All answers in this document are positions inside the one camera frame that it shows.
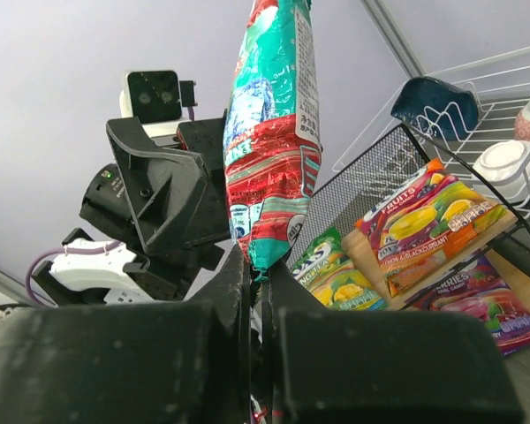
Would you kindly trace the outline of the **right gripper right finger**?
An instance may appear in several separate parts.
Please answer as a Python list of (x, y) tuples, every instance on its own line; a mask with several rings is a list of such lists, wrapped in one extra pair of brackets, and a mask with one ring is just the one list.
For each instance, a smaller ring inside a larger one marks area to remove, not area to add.
[(521, 423), (492, 337), (461, 313), (344, 312), (282, 262), (262, 284), (270, 423)]

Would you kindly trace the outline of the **orange Fox's fruits candy bag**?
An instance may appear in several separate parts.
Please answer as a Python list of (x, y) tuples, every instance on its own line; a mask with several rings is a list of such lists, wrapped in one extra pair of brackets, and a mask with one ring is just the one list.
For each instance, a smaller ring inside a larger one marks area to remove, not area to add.
[(355, 224), (367, 238), (392, 298), (454, 258), (506, 215), (440, 159), (414, 172)]

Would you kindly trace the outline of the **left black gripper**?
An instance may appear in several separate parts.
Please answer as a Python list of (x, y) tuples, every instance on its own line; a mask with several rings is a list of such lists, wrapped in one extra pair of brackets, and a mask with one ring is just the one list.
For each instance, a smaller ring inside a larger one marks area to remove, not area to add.
[(223, 129), (223, 117), (179, 124), (182, 150), (158, 147), (136, 117), (107, 121), (110, 147), (146, 254), (230, 236)]

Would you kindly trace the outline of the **purple Fox's berries candy bag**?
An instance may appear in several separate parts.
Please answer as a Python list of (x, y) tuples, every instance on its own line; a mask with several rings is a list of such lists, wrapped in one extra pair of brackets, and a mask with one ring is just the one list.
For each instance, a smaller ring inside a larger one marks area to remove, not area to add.
[(530, 345), (530, 310), (484, 256), (424, 293), (411, 307), (471, 315), (484, 324), (505, 356)]

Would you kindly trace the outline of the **teal Fox's candy bag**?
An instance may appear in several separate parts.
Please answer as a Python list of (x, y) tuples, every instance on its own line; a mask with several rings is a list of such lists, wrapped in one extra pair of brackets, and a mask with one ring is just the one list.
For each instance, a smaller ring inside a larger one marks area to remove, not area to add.
[(258, 277), (301, 231), (322, 164), (309, 1), (255, 1), (223, 132), (229, 224)]

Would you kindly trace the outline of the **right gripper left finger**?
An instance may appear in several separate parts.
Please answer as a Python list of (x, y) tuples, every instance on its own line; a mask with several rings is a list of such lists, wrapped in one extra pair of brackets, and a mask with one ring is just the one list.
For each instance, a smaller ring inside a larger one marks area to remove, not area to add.
[(249, 268), (190, 299), (33, 308), (0, 325), (0, 423), (247, 423)]

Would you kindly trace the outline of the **green Fox's candy bag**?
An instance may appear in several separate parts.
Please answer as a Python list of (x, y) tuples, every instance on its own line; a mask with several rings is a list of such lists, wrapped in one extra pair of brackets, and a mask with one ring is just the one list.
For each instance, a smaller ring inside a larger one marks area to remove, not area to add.
[(381, 310), (386, 300), (355, 268), (334, 227), (314, 239), (293, 264), (292, 276), (325, 307), (333, 310)]

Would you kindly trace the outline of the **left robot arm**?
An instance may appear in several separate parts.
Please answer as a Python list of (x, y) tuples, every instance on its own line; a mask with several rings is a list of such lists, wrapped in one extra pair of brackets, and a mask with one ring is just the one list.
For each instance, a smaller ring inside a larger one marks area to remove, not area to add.
[(111, 119), (114, 156), (89, 184), (80, 217), (106, 236), (75, 230), (38, 256), (26, 293), (59, 306), (180, 300), (202, 269), (213, 270), (229, 235), (223, 118), (148, 127)]

